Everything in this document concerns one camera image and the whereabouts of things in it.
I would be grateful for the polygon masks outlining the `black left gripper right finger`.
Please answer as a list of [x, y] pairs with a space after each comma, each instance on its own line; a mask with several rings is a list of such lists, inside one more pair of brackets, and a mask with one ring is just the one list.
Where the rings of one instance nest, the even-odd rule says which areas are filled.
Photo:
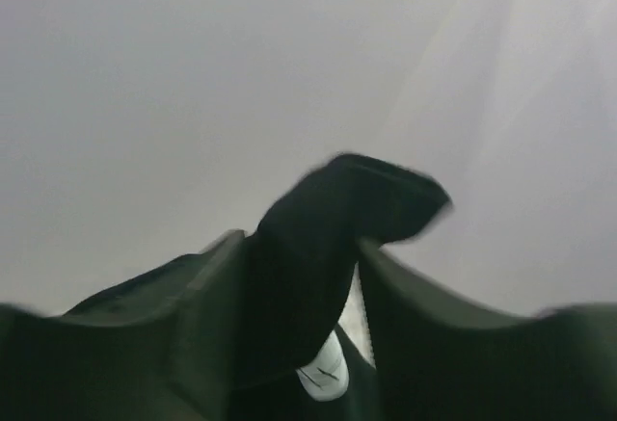
[[612, 420], [616, 307], [516, 316], [401, 265], [369, 240], [359, 270], [388, 420]]

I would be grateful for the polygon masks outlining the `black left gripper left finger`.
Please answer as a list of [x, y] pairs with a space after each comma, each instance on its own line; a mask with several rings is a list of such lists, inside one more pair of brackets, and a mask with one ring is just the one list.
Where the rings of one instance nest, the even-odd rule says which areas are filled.
[[5, 420], [265, 420], [236, 385], [247, 299], [269, 250], [233, 231], [46, 316], [1, 306]]

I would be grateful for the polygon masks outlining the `black t-shirt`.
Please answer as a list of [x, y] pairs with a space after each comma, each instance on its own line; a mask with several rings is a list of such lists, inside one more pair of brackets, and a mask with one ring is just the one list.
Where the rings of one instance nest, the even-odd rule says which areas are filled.
[[[374, 368], [339, 325], [360, 260], [359, 241], [415, 237], [451, 199], [433, 178], [343, 153], [276, 201], [246, 240], [231, 420], [378, 420]], [[336, 337], [349, 386], [313, 400], [297, 369]]]

